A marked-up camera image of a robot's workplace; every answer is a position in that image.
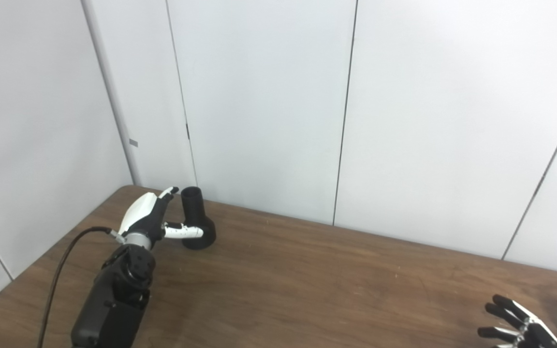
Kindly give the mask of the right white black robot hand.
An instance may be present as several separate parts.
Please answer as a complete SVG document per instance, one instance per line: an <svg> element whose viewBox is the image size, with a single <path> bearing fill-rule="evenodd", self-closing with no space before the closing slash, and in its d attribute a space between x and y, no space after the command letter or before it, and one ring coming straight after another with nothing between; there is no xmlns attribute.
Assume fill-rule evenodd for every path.
<svg viewBox="0 0 557 348"><path fill-rule="evenodd" d="M513 330L479 327L477 335L497 339L496 348L557 348L557 337L537 315L515 300L495 294L484 306L487 313L503 319Z"/></svg>

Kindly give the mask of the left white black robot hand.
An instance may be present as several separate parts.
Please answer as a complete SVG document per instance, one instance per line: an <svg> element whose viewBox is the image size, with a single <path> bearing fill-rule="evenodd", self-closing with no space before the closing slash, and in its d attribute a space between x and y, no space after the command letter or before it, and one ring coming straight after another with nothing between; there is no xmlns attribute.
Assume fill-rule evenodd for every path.
<svg viewBox="0 0 557 348"><path fill-rule="evenodd" d="M123 245L136 245L151 250L155 243L167 239L197 239L205 235L204 228L164 220L167 207L178 187L169 187L160 195L146 192L127 209L118 232L111 232Z"/></svg>

